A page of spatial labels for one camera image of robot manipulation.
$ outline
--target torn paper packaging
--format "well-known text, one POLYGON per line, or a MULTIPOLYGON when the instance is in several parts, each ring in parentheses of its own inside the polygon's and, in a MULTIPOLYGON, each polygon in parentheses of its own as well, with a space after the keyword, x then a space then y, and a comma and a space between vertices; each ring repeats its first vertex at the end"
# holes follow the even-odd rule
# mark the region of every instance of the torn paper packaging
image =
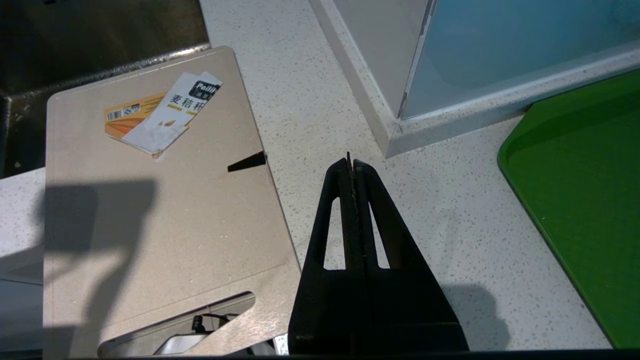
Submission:
POLYGON ((222 82, 208 72, 183 72, 165 94, 105 111, 105 132, 148 154, 158 156, 187 129, 191 119, 218 91, 222 82))

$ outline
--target barcode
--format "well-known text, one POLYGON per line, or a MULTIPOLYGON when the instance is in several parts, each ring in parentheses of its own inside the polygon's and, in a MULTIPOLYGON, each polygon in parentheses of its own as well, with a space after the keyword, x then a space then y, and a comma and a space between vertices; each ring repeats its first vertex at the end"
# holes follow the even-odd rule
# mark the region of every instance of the barcode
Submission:
POLYGON ((111 120, 117 119, 117 118, 119 118, 121 116, 122 116, 122 109, 116 110, 116 111, 112 111, 112 112, 107 114, 107 120, 111 121, 111 120))

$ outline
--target beige cutting board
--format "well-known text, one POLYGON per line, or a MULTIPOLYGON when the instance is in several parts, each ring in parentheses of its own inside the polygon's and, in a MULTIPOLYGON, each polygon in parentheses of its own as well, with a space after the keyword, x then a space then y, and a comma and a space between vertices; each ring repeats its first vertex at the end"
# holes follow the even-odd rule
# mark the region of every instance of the beige cutting board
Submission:
POLYGON ((233 51, 218 47, 60 92, 47 108, 44 356, 251 291, 255 304, 186 355, 287 331, 300 268, 233 51), (106 108, 169 90, 183 72, 224 82, 160 161, 104 133, 106 108))

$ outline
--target sink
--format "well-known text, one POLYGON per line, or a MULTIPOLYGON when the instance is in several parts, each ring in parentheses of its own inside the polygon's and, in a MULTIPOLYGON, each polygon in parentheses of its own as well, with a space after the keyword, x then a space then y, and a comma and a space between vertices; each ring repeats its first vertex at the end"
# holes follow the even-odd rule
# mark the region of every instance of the sink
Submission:
POLYGON ((198 0, 2 0, 0 39, 0 179, 45 165, 51 95, 210 48, 198 0))

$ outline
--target white speckled countertop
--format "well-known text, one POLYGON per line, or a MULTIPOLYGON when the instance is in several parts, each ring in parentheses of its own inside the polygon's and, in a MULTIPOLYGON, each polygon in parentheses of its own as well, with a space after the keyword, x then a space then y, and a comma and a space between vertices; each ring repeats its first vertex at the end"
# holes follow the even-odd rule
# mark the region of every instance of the white speckled countertop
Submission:
MULTIPOLYGON (((306 0, 202 11, 212 46, 236 52, 301 264, 324 172, 350 151, 377 169, 472 350, 610 347, 498 169, 519 119, 384 159, 306 0)), ((0 181, 0 256, 35 243, 43 187, 43 170, 0 181)))

